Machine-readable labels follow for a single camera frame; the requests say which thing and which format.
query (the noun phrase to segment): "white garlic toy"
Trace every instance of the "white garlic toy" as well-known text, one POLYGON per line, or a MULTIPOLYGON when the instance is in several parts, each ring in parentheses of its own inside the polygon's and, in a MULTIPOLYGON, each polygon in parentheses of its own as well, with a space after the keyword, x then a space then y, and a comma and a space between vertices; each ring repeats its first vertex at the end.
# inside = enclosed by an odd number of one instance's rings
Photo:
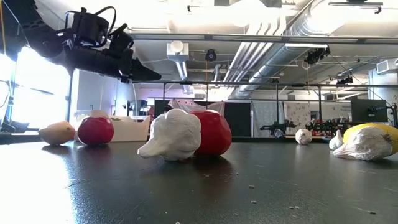
POLYGON ((365 161, 382 159, 391 154, 391 135, 371 126, 356 130, 348 142, 333 151, 336 157, 365 161))
POLYGON ((172 109, 153 120, 149 141, 138 149, 142 158, 161 156, 168 161, 191 157, 201 142, 198 117, 181 109, 172 109))
POLYGON ((340 130, 336 131, 336 136, 329 142, 330 150, 336 150, 343 145, 343 137, 341 137, 340 130))
POLYGON ((307 129, 300 129, 296 132, 296 141, 301 145, 309 144, 312 141, 312 134, 307 129))

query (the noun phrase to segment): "metal frame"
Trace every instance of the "metal frame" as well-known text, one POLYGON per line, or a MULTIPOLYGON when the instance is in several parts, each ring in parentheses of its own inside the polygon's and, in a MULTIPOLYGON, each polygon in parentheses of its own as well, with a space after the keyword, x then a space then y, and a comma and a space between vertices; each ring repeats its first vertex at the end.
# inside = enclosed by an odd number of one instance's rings
MULTIPOLYGON (((321 90, 322 87, 366 87, 366 88, 398 88, 398 85, 330 85, 330 84, 306 84, 306 83, 249 83, 249 82, 202 82, 202 81, 157 81, 151 83, 163 83, 163 105, 165 105, 165 87, 168 83, 177 83, 181 85, 193 85, 193 84, 202 84, 206 85, 206 109, 208 107, 208 90, 209 85, 232 85, 232 86, 239 86, 239 85, 260 85, 260 86, 274 86, 276 99, 275 100, 267 100, 267 99, 231 99, 228 101, 238 101, 238 100, 249 100, 253 101, 276 101, 276 108, 277 108, 277 122, 279 124, 279 86, 292 86, 292 87, 318 87, 318 100, 282 100, 282 101, 302 101, 302 102, 318 102, 319 104, 319 120, 322 120, 322 102, 337 102, 336 100, 322 100, 321 90)), ((184 98, 187 100, 195 100, 195 98, 184 98)))
POLYGON ((130 33, 134 40, 184 40, 216 42, 262 42, 291 44, 397 45, 393 37, 298 37, 278 35, 151 34, 130 33))

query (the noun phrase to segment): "yellow object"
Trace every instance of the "yellow object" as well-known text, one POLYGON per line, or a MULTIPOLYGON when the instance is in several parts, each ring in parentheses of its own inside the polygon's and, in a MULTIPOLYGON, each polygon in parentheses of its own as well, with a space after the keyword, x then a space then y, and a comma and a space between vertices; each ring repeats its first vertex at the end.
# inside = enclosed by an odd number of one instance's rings
POLYGON ((349 128, 345 133, 344 133, 344 138, 343 142, 347 143, 348 140, 352 137, 352 133, 357 131, 358 129, 365 128, 365 127, 376 127, 380 128, 383 130, 385 133, 391 135, 392 139, 392 155, 398 152, 398 129, 396 129, 393 126, 390 125, 385 125, 385 124, 360 124, 357 126, 353 126, 352 128, 349 128))

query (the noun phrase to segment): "white container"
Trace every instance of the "white container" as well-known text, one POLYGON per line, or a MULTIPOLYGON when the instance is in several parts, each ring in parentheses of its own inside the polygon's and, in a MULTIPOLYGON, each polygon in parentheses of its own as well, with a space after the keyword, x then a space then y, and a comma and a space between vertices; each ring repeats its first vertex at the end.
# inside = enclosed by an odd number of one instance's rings
POLYGON ((128 142, 128 141, 147 141, 150 116, 135 116, 132 119, 127 116, 111 116, 119 118, 120 121, 114 121, 114 135, 111 142, 128 142))
POLYGON ((103 110, 77 111, 74 115, 75 120, 70 123, 76 129, 76 141, 79 141, 77 138, 77 129, 81 121, 87 116, 104 116, 112 120, 114 134, 111 142, 147 141, 150 116, 135 116, 133 118, 127 116, 111 116, 106 114, 103 110))

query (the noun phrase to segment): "desk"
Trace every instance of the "desk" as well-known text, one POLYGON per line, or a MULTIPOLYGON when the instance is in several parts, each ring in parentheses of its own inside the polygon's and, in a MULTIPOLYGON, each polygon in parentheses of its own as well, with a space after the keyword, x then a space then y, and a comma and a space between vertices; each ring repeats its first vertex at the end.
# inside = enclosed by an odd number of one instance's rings
POLYGON ((398 155, 349 161, 327 144, 233 143, 211 161, 165 162, 138 157, 142 144, 0 146, 0 223, 398 221, 398 155))

